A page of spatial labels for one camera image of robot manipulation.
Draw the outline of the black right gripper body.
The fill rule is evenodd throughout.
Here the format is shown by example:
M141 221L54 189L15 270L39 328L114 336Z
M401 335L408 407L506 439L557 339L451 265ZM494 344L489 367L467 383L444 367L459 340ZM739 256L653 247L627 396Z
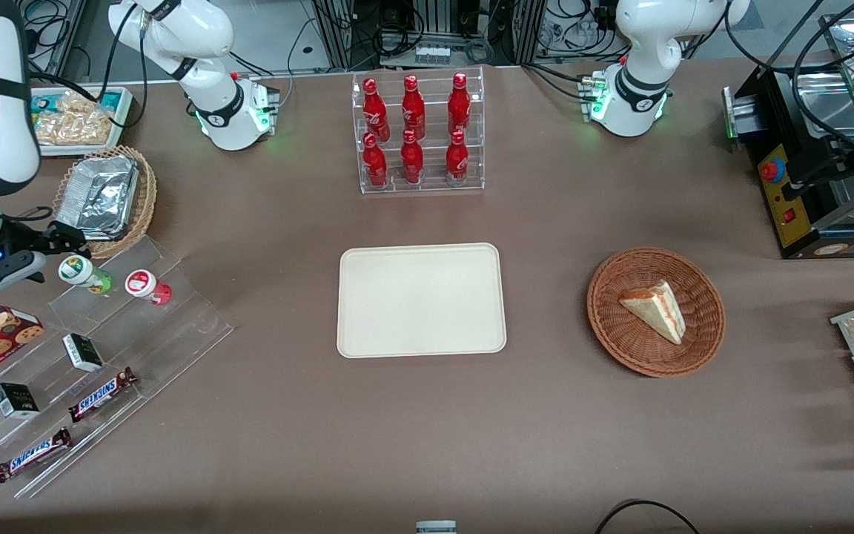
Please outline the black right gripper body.
M35 230L24 222L3 222L0 228L1 257L11 257L24 251L52 256L51 232L51 224L44 230Z

